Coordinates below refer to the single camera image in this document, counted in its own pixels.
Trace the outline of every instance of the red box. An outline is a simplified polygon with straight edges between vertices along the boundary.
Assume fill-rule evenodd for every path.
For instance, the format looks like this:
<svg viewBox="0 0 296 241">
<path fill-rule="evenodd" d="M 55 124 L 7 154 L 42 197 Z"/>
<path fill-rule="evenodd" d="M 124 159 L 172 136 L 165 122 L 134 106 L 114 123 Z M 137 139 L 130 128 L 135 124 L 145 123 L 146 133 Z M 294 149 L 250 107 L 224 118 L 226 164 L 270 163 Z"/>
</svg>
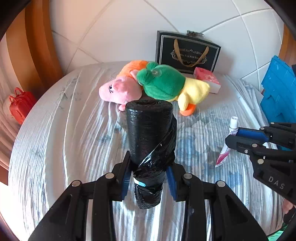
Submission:
<svg viewBox="0 0 296 241">
<path fill-rule="evenodd" d="M 211 93 L 218 94 L 221 84 L 219 83 L 216 76 L 211 71 L 196 67 L 193 75 L 194 75 L 194 78 L 207 82 L 211 87 L 210 89 Z"/>
</svg>

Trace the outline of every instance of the wall tile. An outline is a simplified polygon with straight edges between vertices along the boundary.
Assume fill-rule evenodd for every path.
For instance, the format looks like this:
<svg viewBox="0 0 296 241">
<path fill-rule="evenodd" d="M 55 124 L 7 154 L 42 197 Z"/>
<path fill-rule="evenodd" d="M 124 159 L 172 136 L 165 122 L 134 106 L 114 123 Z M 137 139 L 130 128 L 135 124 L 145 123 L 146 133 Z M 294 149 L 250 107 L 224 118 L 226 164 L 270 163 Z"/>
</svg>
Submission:
<svg viewBox="0 0 296 241">
<path fill-rule="evenodd" d="M 174 31 L 147 3 L 117 0 L 94 24 L 81 47 L 101 62 L 133 59 L 153 61 L 156 32 L 160 29 Z"/>
<path fill-rule="evenodd" d="M 52 35 L 54 38 L 54 44 L 56 47 L 57 56 L 59 58 L 59 63 L 61 65 L 63 73 L 66 73 L 71 59 L 75 54 L 77 46 L 59 34 L 53 32 Z"/>
<path fill-rule="evenodd" d="M 239 13 L 231 0 L 184 1 L 147 0 L 181 33 L 187 30 L 202 32 Z"/>
<path fill-rule="evenodd" d="M 271 8 L 264 0 L 233 0 L 240 14 Z"/>
<path fill-rule="evenodd" d="M 263 10 L 243 15 L 257 58 L 257 66 L 270 62 L 281 49 L 281 39 L 272 10 Z"/>
<path fill-rule="evenodd" d="M 279 30 L 279 36 L 281 38 L 281 42 L 283 41 L 283 35 L 284 35 L 284 22 L 280 18 L 280 16 L 276 13 L 276 11 L 272 10 L 272 13 L 274 15 L 274 18 L 276 20 L 276 25 Z"/>
<path fill-rule="evenodd" d="M 109 0 L 51 0 L 52 30 L 79 43 L 85 31 Z"/>
<path fill-rule="evenodd" d="M 263 90 L 263 86 L 261 85 L 262 80 L 264 79 L 264 76 L 268 70 L 269 67 L 269 63 L 267 63 L 266 65 L 263 65 L 261 68 L 258 69 L 258 74 L 259 74 L 259 91 L 262 92 Z"/>
<path fill-rule="evenodd" d="M 256 70 L 251 41 L 241 17 L 206 31 L 205 37 L 221 46 L 216 72 L 242 78 Z"/>
<path fill-rule="evenodd" d="M 257 70 L 242 78 L 259 90 Z"/>
<path fill-rule="evenodd" d="M 89 64 L 97 64 L 97 63 L 98 63 L 97 60 L 93 59 L 92 57 L 90 57 L 89 55 L 87 55 L 86 53 L 78 49 L 69 65 L 67 73 L 70 73 L 71 71 L 81 66 L 85 66 Z"/>
</svg>

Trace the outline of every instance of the white bedsheet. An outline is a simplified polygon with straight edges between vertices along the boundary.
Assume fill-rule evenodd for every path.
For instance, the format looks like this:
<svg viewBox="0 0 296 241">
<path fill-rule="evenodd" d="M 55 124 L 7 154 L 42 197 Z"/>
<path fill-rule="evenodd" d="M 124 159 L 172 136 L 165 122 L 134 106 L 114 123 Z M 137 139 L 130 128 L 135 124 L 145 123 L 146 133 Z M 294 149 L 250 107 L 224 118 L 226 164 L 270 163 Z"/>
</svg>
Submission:
<svg viewBox="0 0 296 241">
<path fill-rule="evenodd" d="M 102 101 L 98 89 L 124 64 L 96 64 L 73 71 L 50 88 L 26 118 L 9 166 L 9 187 L 22 212 L 8 208 L 23 225 L 4 217 L 20 240 L 29 238 L 73 180 L 94 181 L 123 160 L 128 150 L 125 113 L 118 105 Z M 267 124 L 256 99 L 260 94 L 242 80 L 218 78 L 222 87 L 199 105 L 200 116 L 181 116 L 173 103 L 178 124 L 176 162 L 203 181 L 226 181 L 270 234 L 282 225 L 282 198 L 253 178 L 248 156 L 232 151 L 226 163 L 215 168 L 231 116 L 237 116 L 239 126 L 246 128 Z M 131 181 L 125 200 L 113 203 L 118 241 L 179 241 L 185 205 L 173 202 L 167 183 L 161 203 L 149 210 L 137 207 L 133 189 Z M 210 240 L 209 207 L 207 222 Z"/>
</svg>

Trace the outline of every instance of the black gift box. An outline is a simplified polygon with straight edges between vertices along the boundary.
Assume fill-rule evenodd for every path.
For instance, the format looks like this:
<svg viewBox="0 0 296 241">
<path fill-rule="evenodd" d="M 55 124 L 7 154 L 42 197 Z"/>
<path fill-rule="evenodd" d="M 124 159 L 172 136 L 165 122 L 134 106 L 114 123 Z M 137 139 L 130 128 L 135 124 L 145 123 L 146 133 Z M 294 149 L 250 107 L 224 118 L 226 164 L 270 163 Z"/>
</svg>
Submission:
<svg viewBox="0 0 296 241">
<path fill-rule="evenodd" d="M 155 61 L 182 73 L 193 74 L 196 67 L 213 71 L 221 47 L 203 39 L 203 34 L 157 31 Z"/>
</svg>

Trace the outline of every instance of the black plastic-wrapped cylinder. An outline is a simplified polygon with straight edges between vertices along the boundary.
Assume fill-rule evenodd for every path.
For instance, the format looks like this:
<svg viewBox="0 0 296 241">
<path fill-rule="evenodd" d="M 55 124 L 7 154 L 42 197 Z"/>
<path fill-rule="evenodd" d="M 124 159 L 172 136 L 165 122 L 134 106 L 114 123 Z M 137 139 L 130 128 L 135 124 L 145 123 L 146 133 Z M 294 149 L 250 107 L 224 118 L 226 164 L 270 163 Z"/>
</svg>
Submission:
<svg viewBox="0 0 296 241">
<path fill-rule="evenodd" d="M 175 160 L 177 121 L 171 103 L 136 100 L 126 105 L 135 196 L 139 208 L 160 203 L 165 170 Z"/>
</svg>

